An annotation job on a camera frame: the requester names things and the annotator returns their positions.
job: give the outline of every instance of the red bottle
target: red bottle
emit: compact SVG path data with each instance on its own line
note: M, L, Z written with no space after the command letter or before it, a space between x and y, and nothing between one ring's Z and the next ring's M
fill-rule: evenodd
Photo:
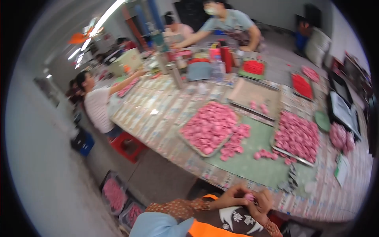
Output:
M225 72L232 72L232 54L229 51L229 47L226 45L225 40L220 40L220 52L221 60L225 63Z

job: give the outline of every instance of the plastic stool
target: plastic stool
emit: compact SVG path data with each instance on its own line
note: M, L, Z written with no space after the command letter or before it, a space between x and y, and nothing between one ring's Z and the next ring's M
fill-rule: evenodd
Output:
M124 141L132 140L136 145L137 148L132 154L126 153L126 151L122 148L122 144ZM136 158L138 154L145 148L147 148L142 142L140 142L138 139L133 137L127 132L121 133L118 137L112 139L108 138L108 141L110 145L121 155L123 155L127 160L129 160L131 163L135 164L137 162Z

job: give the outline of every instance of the long work table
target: long work table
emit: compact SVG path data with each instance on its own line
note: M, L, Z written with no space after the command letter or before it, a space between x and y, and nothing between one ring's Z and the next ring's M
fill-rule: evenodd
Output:
M289 65L268 55L252 53L252 58L259 57L268 64L266 79L271 77L289 78L293 70L301 71L301 65ZM141 77L141 80L124 97L114 95L110 100L108 111L111 120L138 138L145 145L156 151L179 167L223 190L237 184L245 178L227 172L204 161L197 153L178 137L178 128L193 116L205 102L213 99L227 102L233 90L233 83L238 75L228 75L229 85L225 83L205 82L205 94L197 92L197 82L190 82L182 90L175 87L169 75L157 79ZM310 121L316 110L326 112L326 96L329 82L320 77L319 83L313 83L314 102L293 94L287 85L264 80L263 83L276 87L281 93L281 107ZM340 222L352 220L358 213L365 198L370 182L372 156L368 153L366 123L363 110L356 105L361 129L362 141L347 155L350 171L343 187L334 177L338 151L330 142L329 135L320 132L320 148L317 155L316 186L311 196L287 194L275 188L272 191L273 209L291 216L310 220ZM234 108L238 113L258 120L269 126L274 122L245 110ZM263 185L247 180L250 189L259 191Z

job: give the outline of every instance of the gray floor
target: gray floor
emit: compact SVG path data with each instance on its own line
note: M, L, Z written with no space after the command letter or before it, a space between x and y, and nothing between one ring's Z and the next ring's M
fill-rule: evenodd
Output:
M310 66L320 70L307 59L296 55L294 38L287 34L265 32L268 53L294 64ZM87 157L87 165L93 177L100 185L108 170L119 173L128 183L132 193L145 205L151 202L167 202L175 198L185 198L196 181L196 177L176 166L152 150L140 154L137 164L131 164L119 155L108 144L104 135L100 134L84 117L81 124L95 139L95 146ZM341 224L325 224L323 236L338 236L334 233L341 229Z

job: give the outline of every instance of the white striped shirt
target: white striped shirt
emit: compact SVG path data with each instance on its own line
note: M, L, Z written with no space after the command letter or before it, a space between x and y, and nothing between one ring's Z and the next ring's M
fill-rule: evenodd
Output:
M89 119L102 133L110 132L114 123L109 119L107 103L110 88L99 88L89 92L84 99Z

